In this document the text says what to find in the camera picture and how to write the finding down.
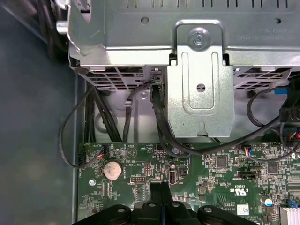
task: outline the sticker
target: sticker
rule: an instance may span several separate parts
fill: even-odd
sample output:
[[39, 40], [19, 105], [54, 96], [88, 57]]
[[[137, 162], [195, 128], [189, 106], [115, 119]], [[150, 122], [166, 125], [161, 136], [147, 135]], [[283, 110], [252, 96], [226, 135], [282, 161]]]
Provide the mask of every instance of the sticker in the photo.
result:
[[238, 216], [249, 216], [249, 205], [236, 205]]

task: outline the gray floor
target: gray floor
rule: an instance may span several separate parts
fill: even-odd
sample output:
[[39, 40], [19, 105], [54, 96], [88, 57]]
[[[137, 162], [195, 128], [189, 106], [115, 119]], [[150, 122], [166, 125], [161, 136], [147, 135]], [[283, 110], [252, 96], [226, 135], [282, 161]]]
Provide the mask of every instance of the gray floor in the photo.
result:
[[[73, 171], [57, 133], [75, 102], [75, 75], [2, 8], [0, 30], [0, 224], [71, 224]], [[73, 124], [64, 139], [70, 157]]]

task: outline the round hole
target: round hole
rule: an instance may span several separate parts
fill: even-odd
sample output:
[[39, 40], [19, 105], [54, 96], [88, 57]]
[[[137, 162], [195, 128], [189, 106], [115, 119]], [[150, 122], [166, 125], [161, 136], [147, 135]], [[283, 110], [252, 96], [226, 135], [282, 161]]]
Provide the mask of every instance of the round hole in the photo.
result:
[[197, 91], [204, 92], [205, 91], [205, 85], [200, 83], [197, 85]]
[[143, 23], [143, 24], [149, 23], [149, 18], [146, 17], [146, 16], [142, 17], [142, 18], [141, 18], [141, 23]]
[[277, 24], [280, 24], [280, 23], [281, 23], [281, 19], [280, 19], [280, 18], [276, 18], [276, 19], [275, 19], [275, 22], [276, 22]]

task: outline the chip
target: chip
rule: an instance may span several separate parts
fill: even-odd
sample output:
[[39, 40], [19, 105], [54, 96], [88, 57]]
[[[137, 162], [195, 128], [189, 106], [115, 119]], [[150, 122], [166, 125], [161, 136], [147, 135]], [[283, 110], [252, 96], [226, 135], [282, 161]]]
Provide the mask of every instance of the chip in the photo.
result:
[[278, 163], [268, 163], [268, 174], [277, 174], [278, 173]]
[[206, 202], [206, 196], [205, 195], [198, 195], [198, 200], [201, 202]]
[[198, 187], [198, 192], [199, 192], [200, 194], [205, 194], [205, 193], [206, 193], [206, 187], [204, 187], [204, 186], [199, 186], [199, 187]]
[[227, 157], [226, 156], [217, 157], [217, 167], [219, 167], [219, 168], [227, 167]]
[[187, 170], [186, 168], [180, 167], [180, 168], [178, 168], [178, 173], [179, 173], [179, 175], [180, 175], [181, 177], [187, 176], [188, 170]]

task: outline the integrated circuit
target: integrated circuit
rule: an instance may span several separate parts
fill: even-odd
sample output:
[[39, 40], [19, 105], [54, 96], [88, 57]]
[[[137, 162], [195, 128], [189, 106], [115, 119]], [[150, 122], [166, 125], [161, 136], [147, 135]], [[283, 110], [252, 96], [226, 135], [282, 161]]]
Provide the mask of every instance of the integrated circuit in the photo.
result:
[[278, 163], [268, 163], [268, 174], [278, 174]]
[[226, 168], [227, 167], [227, 157], [226, 156], [218, 156], [217, 157], [217, 167], [218, 168]]

